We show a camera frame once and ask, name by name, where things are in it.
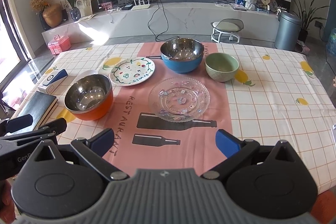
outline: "stool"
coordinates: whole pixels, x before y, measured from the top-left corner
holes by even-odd
[[[212,29],[212,35],[211,40],[220,43],[221,42],[221,36],[223,34],[229,34],[229,40],[233,41],[233,37],[237,38],[237,42],[233,42],[232,44],[239,44],[240,36],[238,35],[238,32],[240,32],[242,29],[244,29],[244,23],[240,19],[223,19],[221,21],[211,22]]]

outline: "finger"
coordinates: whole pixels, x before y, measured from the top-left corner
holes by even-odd
[[[0,218],[6,223],[11,224],[15,220],[14,201],[0,210]]]
[[[9,205],[12,201],[12,196],[11,196],[11,185],[9,184],[8,181],[5,182],[5,186],[2,190],[2,202],[4,205]]]

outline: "grid pattern tablecloth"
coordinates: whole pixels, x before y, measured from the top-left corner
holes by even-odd
[[[68,77],[55,90],[58,106],[49,121],[64,111],[64,97],[74,79],[88,69],[108,75],[120,58],[137,56],[143,43],[101,46],[61,53],[51,69],[65,68]],[[216,44],[218,52],[235,56],[241,64],[236,79],[225,84],[231,115],[232,134],[240,139],[253,138],[263,145],[288,140],[313,176],[319,193],[336,185],[336,149],[330,128],[336,122],[336,110],[314,72],[306,67],[301,54],[283,50]],[[34,90],[20,105],[20,112]],[[114,86],[114,96],[120,87]],[[74,119],[58,136],[59,144],[68,144],[78,136],[91,138],[104,128],[108,115],[97,121]]]

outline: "gold vase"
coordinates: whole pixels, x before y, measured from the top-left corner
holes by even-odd
[[[43,18],[50,27],[57,27],[62,23],[62,6],[53,4],[44,9]]]

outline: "pink storage box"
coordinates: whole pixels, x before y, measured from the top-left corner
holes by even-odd
[[[52,54],[60,54],[71,48],[70,39],[67,35],[55,36],[53,40],[48,43],[48,48]]]

